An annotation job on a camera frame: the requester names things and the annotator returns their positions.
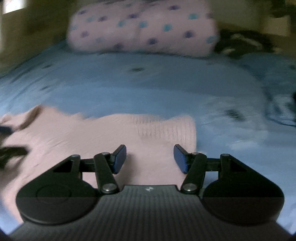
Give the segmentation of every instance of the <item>metal screw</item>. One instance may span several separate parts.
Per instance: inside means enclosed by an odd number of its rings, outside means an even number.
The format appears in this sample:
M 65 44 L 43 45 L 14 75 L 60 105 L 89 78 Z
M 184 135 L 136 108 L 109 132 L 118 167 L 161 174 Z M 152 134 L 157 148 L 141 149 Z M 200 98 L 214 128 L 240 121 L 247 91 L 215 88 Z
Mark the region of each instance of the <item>metal screw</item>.
M 197 190 L 197 186 L 193 183 L 187 183 L 183 187 L 184 191 L 186 192 L 194 192 Z
M 103 185 L 103 190 L 106 192 L 113 192 L 117 189 L 117 186 L 113 183 L 107 183 Z

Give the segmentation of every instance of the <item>pink pillow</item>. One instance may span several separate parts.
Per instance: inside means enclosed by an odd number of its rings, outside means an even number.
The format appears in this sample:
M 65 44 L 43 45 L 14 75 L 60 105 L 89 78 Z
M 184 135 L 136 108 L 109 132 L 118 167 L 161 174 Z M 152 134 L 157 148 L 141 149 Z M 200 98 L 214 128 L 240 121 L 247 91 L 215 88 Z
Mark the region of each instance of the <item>pink pillow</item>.
M 88 5 L 73 15 L 69 45 L 77 51 L 145 51 L 204 57 L 219 40 L 204 0 L 130 0 Z

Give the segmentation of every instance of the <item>blue bed sheet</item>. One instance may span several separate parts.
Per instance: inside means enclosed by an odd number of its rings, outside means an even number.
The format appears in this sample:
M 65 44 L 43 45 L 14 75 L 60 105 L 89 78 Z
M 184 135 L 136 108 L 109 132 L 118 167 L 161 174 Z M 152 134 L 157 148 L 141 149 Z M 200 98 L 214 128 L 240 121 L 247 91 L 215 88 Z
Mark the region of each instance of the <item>blue bed sheet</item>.
M 286 201 L 278 223 L 296 231 L 296 129 L 263 118 L 260 83 L 226 57 L 84 55 L 62 42 L 2 78 L 0 103 L 1 115 L 37 104 L 85 117 L 190 115 L 196 121 L 198 151 L 209 157 L 230 153 L 282 188 Z M 207 175 L 205 181 L 215 178 Z M 5 218 L 0 216 L 0 227 L 10 232 Z

